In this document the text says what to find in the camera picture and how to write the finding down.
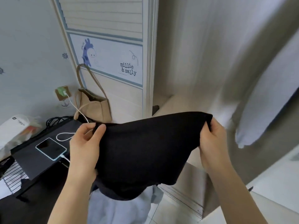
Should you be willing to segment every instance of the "beige tote bag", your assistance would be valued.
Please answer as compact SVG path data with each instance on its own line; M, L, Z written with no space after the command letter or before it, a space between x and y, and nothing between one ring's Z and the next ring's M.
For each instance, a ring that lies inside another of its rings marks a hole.
M85 67L88 72L90 73L92 79L97 84L97 86L101 89L105 97L100 97L98 95L95 95L94 93L90 92L89 90L85 89L83 87L81 77L80 77L80 68ZM77 67L77 78L79 81L79 84L81 86L80 89L78 89L78 92L76 93L74 102L77 108L88 118L96 121L96 122L102 122L102 123L108 123L112 121L111 118L111 112L110 107L108 103L107 96L99 84L98 80L95 78L93 73L90 71L89 67L85 64L79 64ZM77 110L74 114L74 119L78 119L80 112Z

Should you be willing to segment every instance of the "hand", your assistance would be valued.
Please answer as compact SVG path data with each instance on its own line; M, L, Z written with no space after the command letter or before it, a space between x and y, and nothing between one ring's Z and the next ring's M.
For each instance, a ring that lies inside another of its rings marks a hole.
M205 122L200 132L200 159L211 176L232 167L228 155L226 130L215 118L211 120L211 132Z
M100 125L92 135L95 123L82 124L70 141L70 167L68 179L75 182L93 183L96 178L95 165L99 159L100 140L106 125Z

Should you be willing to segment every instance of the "smartphone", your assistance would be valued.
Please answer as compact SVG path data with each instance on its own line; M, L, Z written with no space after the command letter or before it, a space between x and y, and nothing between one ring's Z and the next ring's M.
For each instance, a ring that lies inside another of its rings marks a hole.
M57 160L60 155L67 151L66 147L54 141L52 138L47 138L35 146L35 148L53 161Z

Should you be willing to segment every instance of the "desk surface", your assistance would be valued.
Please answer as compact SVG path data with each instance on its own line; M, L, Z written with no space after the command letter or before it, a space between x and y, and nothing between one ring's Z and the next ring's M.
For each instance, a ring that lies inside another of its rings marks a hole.
M57 159L56 161L52 161L48 157L46 157L44 154L42 154L39 150L35 148L36 145L41 143L43 140L47 138L52 138L53 140L56 140L56 135L62 132L76 132L76 130L79 128L79 126L82 123L76 120L72 120L65 125L62 125L61 127L55 129L52 132L49 132L48 134L45 134L42 138L32 142L31 144L27 145L20 151L13 154L13 158L19 163L19 165L22 167L24 172L28 175L30 180L33 180L34 178L38 177L40 174L42 174L44 171L49 169L51 166L53 166L56 162L58 162L60 159ZM59 139L67 139L71 137L71 134L62 134L59 135ZM66 147L68 150L65 153L66 155L69 154L69 140L65 142L59 142L59 144Z

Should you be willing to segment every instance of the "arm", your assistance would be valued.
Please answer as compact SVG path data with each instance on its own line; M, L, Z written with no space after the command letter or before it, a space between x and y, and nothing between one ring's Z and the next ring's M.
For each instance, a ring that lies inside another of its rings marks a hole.
M71 161L65 185L51 212L48 224L83 224L87 222L90 189L96 177L99 143L106 126L82 124L70 141Z
M205 123L200 132L200 158L219 197L228 224L267 224L228 155L226 131L214 118L211 132Z

